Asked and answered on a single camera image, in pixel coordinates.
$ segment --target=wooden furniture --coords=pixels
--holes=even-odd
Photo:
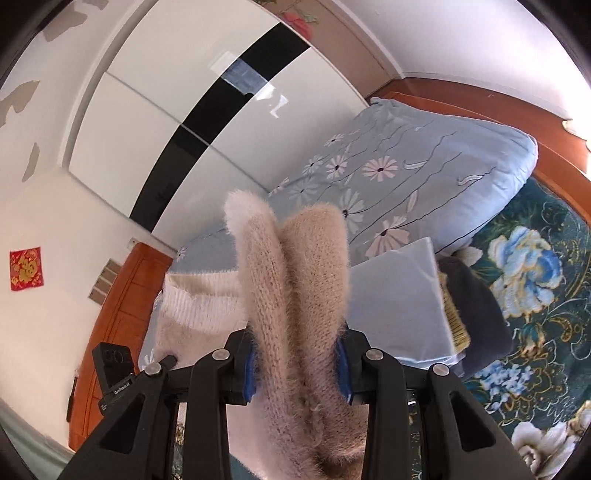
[[[172,258],[137,244],[117,275],[86,347],[70,418],[69,445],[78,450],[102,416],[98,401],[102,393],[92,361],[92,349],[100,342],[127,345],[137,358],[144,343],[154,299],[162,287]]]

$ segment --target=white flower print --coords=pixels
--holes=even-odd
[[[177,261],[182,260],[187,255],[187,247],[181,247],[177,252]]]
[[[154,349],[150,350],[148,355],[144,355],[144,364],[140,366],[139,371],[143,372],[149,364],[154,363]]]
[[[284,178],[283,180],[281,180],[281,183],[275,187],[274,189],[271,190],[271,193],[269,194],[269,197],[271,195],[275,195],[276,193],[280,192],[281,190],[283,190],[285,188],[285,185],[287,185],[290,182],[289,178]]]
[[[406,221],[406,216],[394,216],[392,222],[383,221],[384,230],[375,234],[375,239],[365,252],[368,258],[377,257],[388,250],[397,250],[402,245],[407,244],[409,233],[401,228],[396,228]]]
[[[393,158],[390,159],[387,155],[377,160],[370,160],[362,168],[363,175],[370,177],[370,180],[377,178],[378,181],[383,181],[384,177],[391,179],[395,175],[394,171],[398,170],[398,166],[395,163],[396,160]]]
[[[567,435],[564,422],[543,432],[523,421],[513,430],[511,443],[537,480],[551,480],[573,453],[576,438]]]
[[[318,192],[319,186],[311,177],[306,177],[293,185],[290,190],[290,199],[296,199],[298,206],[308,203],[312,195]]]
[[[335,143],[335,142],[340,142],[342,139],[344,139],[344,135],[343,134],[336,134],[333,135],[332,137],[330,137],[326,143],[324,144],[325,147],[328,147],[331,143]]]
[[[363,220],[363,213],[359,213],[359,211],[363,210],[364,204],[363,200],[357,200],[358,197],[359,192],[353,193],[351,189],[347,189],[339,199],[339,207],[343,211],[347,228],[351,233],[355,233],[359,230],[357,223],[360,223]]]
[[[328,171],[327,179],[338,179],[345,171],[347,166],[347,157],[344,155],[337,155],[335,158],[331,158],[330,161],[325,165]]]
[[[314,157],[312,157],[311,159],[309,159],[308,160],[308,163],[304,167],[304,171],[302,172],[302,175],[311,175],[316,170],[318,170],[318,168],[321,165],[320,164],[320,159],[321,158],[322,158],[322,156],[320,156],[320,155],[314,155]]]

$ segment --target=light blue pillow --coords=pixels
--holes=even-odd
[[[268,202],[279,220],[304,205],[337,204],[352,265],[426,236],[436,253],[450,255],[517,194],[537,157],[535,139],[516,128],[373,99],[349,128],[287,173]],[[220,223],[179,250],[170,271],[235,265],[233,238]],[[149,359],[153,324],[140,365]]]

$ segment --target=teal floral blanket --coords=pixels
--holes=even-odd
[[[459,252],[490,286],[513,330],[513,352],[465,385],[538,479],[550,480],[591,421],[591,238],[564,201],[529,179]],[[413,478],[420,479],[416,412]],[[184,432],[175,445],[181,478]],[[233,460],[235,479],[253,478]]]

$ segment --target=daisy print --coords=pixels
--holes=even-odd
[[[401,244],[408,243],[409,234],[406,230],[397,228],[406,221],[405,216],[394,216],[391,222],[384,220],[382,225],[384,229],[380,233],[376,233],[374,241],[365,252],[367,258],[377,257],[389,250],[396,250],[400,248]]]
[[[339,199],[339,207],[343,211],[347,228],[351,233],[357,232],[359,230],[357,224],[363,221],[363,213],[359,213],[359,211],[363,210],[365,205],[363,204],[363,200],[358,200],[358,197],[359,192],[353,193],[351,189],[347,189]]]
[[[281,190],[285,189],[285,185],[287,185],[290,182],[289,178],[284,178],[283,180],[281,180],[281,183],[275,187],[274,189],[271,190],[271,193],[269,194],[269,197],[271,195],[275,195],[276,193],[280,192]]]
[[[342,139],[344,139],[344,135],[343,134],[336,134],[333,135],[332,137],[330,137],[326,143],[324,144],[325,147],[328,147],[330,144],[333,144],[335,142],[340,142]]]
[[[330,161],[325,165],[328,175],[327,179],[338,179],[347,166],[347,157],[344,155],[337,155],[335,158],[331,158]]]
[[[315,193],[318,192],[318,185],[311,177],[298,181],[290,190],[290,199],[296,199],[296,204],[301,206],[308,203]]]
[[[185,255],[187,255],[187,247],[179,248],[177,252],[177,261],[182,260]]]
[[[302,175],[311,175],[313,174],[318,168],[320,167],[320,160],[322,157],[320,155],[315,155],[313,158],[308,160],[308,163],[304,167],[304,171]]]
[[[396,160],[393,158],[390,159],[387,155],[377,160],[370,160],[362,168],[363,175],[370,177],[370,180],[377,178],[378,181],[383,181],[384,177],[391,179],[395,175],[394,172],[398,170],[398,166],[395,163]]]

